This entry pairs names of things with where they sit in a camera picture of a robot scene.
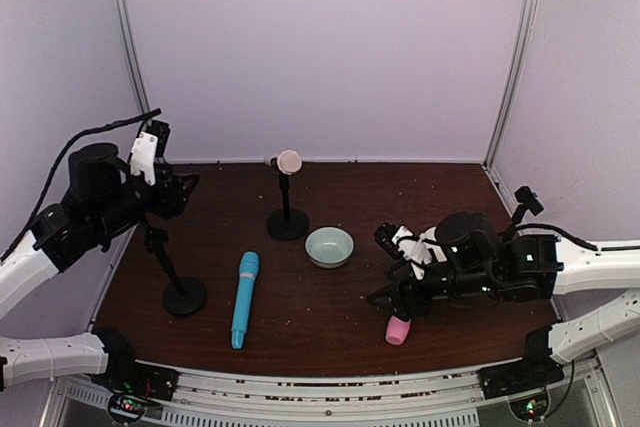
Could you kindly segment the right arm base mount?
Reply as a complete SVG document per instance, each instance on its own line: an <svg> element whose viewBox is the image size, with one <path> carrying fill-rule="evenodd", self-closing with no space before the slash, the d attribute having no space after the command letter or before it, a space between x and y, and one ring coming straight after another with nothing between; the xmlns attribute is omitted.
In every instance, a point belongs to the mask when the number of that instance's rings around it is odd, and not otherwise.
<svg viewBox="0 0 640 427"><path fill-rule="evenodd" d="M551 358L549 346L551 328L530 332L525 339L519 360L481 368L479 384L485 400L517 396L538 390L529 398L516 399L511 412L521 421L543 422L552 413L548 387L564 379L564 368Z"/></svg>

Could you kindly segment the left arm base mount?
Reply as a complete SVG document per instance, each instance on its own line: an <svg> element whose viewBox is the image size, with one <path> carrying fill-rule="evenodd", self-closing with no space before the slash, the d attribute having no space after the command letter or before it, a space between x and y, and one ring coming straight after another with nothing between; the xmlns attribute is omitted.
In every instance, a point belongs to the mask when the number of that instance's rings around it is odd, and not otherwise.
<svg viewBox="0 0 640 427"><path fill-rule="evenodd" d="M113 327L92 334L103 344L108 359L106 370L89 378L111 393L106 410L117 426L130 426L150 409L159 408L161 401L173 399L179 377L176 370L138 361L134 347Z"/></svg>

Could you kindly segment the cream toy microphone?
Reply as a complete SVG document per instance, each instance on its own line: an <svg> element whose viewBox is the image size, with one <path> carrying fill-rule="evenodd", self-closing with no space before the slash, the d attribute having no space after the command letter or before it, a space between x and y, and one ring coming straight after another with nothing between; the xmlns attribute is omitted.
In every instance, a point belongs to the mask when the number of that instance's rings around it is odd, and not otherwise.
<svg viewBox="0 0 640 427"><path fill-rule="evenodd" d="M290 176L302 168L303 160L297 151L286 149L277 155L265 157L264 163L277 172Z"/></svg>

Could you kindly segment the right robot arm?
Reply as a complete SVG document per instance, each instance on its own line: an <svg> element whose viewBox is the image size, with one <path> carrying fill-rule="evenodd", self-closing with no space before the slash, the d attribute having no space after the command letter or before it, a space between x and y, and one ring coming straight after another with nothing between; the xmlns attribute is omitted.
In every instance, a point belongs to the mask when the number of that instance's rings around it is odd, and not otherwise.
<svg viewBox="0 0 640 427"><path fill-rule="evenodd" d="M383 223L376 243L395 261L388 284L368 302L389 313L395 344L435 300L486 295L524 303L570 293L619 289L614 300L570 321L528 334L523 359L565 365L639 330L639 244L591 243L540 223L496 231L483 213L457 212L414 233Z"/></svg>

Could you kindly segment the pink toy microphone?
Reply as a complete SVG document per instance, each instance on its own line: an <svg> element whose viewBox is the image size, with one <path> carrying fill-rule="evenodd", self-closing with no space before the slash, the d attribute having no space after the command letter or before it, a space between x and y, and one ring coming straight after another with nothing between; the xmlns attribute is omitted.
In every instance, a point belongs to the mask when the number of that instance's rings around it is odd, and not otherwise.
<svg viewBox="0 0 640 427"><path fill-rule="evenodd" d="M411 321L391 316L385 331L385 341L392 346L402 345L410 332Z"/></svg>

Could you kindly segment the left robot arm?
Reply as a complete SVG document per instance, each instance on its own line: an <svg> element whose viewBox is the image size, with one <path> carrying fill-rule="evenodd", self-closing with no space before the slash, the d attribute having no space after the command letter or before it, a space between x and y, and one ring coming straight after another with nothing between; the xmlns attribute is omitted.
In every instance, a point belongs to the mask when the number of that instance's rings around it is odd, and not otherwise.
<svg viewBox="0 0 640 427"><path fill-rule="evenodd" d="M95 143L69 157L69 188L59 203L37 211L18 243L1 261L1 312L9 313L44 282L67 271L87 252L107 251L113 239L141 225L145 249L169 278L162 294L166 312L177 318L198 313L207 290L194 277L179 276L165 250L168 234L149 215L170 220L181 215L199 177L178 174L155 153L119 156L116 145ZM87 374L119 389L139 384L132 345L114 328L76 336L1 340L1 386Z"/></svg>

